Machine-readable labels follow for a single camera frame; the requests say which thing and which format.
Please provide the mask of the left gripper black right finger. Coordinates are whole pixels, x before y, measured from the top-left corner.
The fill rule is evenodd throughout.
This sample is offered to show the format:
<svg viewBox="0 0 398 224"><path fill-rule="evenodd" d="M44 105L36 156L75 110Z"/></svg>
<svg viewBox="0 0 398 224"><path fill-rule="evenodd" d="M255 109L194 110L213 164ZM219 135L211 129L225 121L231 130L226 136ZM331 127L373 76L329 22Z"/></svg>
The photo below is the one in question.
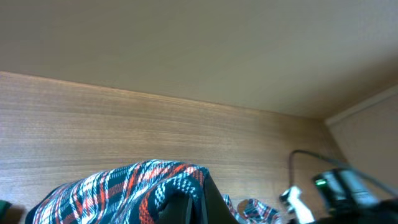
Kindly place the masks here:
<svg viewBox="0 0 398 224"><path fill-rule="evenodd" d="M202 223L205 224L238 224L223 200L211 175L203 183Z"/></svg>

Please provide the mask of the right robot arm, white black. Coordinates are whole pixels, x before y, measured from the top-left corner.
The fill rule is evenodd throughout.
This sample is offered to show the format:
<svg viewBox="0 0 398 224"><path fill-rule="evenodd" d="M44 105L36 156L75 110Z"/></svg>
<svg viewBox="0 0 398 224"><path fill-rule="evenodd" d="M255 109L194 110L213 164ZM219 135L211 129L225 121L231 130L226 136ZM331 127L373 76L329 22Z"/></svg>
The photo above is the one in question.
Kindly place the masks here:
<svg viewBox="0 0 398 224"><path fill-rule="evenodd" d="M330 216L315 219L300 199L302 191L293 186L279 196L286 210L295 215L290 223L397 224L397 200L379 200L351 170L323 172L313 177L312 182Z"/></svg>

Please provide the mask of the plaid shirt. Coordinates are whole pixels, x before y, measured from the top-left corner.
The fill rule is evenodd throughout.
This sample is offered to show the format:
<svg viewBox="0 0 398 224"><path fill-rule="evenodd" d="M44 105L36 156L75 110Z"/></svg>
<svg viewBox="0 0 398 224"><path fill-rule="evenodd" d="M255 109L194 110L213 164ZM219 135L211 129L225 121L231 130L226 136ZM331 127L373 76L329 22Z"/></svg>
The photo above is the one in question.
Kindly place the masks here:
<svg viewBox="0 0 398 224"><path fill-rule="evenodd" d="M52 190L26 216L26 223L157 223L173 195L193 200L191 223L202 223L206 167L179 161L142 161L93 174ZM222 195L238 223L281 223L277 210L249 199L239 214Z"/></svg>

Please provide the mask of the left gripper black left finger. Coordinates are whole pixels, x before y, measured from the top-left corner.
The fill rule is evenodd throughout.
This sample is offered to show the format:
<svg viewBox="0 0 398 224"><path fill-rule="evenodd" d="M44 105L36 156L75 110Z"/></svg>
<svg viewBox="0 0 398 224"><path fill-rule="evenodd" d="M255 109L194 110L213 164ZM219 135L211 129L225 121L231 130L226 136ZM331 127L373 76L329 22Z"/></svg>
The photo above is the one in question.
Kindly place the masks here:
<svg viewBox="0 0 398 224"><path fill-rule="evenodd" d="M185 194L176 194L159 213L157 224L190 224L193 200Z"/></svg>

